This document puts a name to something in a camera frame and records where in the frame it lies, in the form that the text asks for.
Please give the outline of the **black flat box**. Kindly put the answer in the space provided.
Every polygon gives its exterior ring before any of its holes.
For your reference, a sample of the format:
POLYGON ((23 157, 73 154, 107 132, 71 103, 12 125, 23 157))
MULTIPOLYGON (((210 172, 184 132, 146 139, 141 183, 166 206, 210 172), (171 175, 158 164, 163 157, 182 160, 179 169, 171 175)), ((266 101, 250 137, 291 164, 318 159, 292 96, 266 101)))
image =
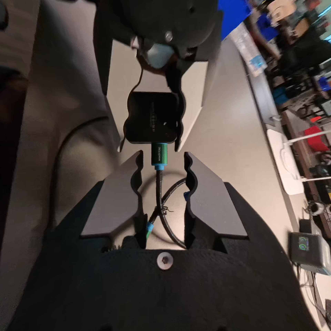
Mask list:
POLYGON ((299 220, 299 231, 301 233, 308 233, 313 235, 322 235, 321 230, 315 224, 313 220, 309 219, 300 219, 299 220))

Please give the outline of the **grey power station with display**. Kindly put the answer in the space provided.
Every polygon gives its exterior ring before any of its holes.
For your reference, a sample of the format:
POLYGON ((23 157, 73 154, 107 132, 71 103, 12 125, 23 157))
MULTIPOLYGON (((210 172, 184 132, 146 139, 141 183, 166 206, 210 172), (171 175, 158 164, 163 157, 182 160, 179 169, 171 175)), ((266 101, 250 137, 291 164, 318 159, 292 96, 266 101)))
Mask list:
POLYGON ((331 275, 330 247, 321 235, 289 233, 289 258, 306 271, 331 275))

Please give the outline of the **clear plastic bag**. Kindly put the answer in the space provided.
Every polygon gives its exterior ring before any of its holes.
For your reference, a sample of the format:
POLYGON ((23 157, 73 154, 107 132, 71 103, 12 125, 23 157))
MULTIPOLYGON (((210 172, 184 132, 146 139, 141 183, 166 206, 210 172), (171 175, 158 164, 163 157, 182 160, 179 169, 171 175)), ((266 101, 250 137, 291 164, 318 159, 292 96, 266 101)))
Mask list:
POLYGON ((266 61, 259 52, 245 24, 240 23, 229 36, 253 77, 258 77, 262 74, 267 68, 266 61))

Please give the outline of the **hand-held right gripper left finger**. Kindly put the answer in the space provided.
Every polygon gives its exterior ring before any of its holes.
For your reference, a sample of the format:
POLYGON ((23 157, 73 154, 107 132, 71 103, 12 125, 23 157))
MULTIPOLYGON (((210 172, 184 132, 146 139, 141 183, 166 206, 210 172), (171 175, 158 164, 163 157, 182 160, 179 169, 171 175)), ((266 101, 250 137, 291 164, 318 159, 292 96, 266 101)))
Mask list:
POLYGON ((142 185, 143 151, 137 151, 107 176, 81 232, 82 238, 115 238, 133 226, 145 248, 145 213, 139 188, 142 185))

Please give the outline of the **red plastic bin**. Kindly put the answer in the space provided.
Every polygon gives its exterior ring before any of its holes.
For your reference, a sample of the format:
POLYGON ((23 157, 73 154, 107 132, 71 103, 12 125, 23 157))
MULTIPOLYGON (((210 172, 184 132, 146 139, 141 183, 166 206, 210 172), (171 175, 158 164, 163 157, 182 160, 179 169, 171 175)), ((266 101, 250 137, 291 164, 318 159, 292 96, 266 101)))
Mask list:
MULTIPOLYGON (((312 126, 306 130, 304 130, 304 135, 312 135, 322 132, 322 130, 318 126, 312 126)), ((324 135, 314 136, 307 139, 309 147, 314 152, 327 152, 330 151, 329 146, 327 146, 322 140, 324 135)))

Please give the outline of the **black USB hub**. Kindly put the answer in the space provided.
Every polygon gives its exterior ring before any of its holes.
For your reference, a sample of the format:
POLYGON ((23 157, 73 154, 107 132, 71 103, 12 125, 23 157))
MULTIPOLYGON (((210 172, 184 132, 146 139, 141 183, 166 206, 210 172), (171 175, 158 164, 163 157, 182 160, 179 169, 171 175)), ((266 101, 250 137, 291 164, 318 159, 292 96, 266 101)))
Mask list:
POLYGON ((170 92, 132 92, 123 131, 132 144, 174 143, 183 132, 183 102, 170 92))

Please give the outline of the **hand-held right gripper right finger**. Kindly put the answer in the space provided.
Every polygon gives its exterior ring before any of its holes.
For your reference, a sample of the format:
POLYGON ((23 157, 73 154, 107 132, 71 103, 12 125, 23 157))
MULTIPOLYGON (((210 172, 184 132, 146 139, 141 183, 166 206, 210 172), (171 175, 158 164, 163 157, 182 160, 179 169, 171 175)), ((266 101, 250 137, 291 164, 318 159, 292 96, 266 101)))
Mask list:
POLYGON ((248 239, 235 205, 223 180, 191 152, 184 153, 184 244, 222 250, 222 238, 248 239))

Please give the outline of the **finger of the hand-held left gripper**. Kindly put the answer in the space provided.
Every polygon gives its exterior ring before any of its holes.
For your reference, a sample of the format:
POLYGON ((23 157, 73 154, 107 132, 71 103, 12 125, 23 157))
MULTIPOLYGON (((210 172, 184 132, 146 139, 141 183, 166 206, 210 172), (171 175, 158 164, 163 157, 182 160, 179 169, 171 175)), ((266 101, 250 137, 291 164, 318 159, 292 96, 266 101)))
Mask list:
POLYGON ((174 151, 180 152, 203 107, 208 61, 178 60, 168 65, 165 78, 170 99, 165 115, 175 131, 174 151))
POLYGON ((117 130, 114 141, 118 152, 122 151, 125 141, 123 127, 129 115, 128 98, 138 85, 142 72, 136 55, 136 50, 113 40, 106 99, 117 130))

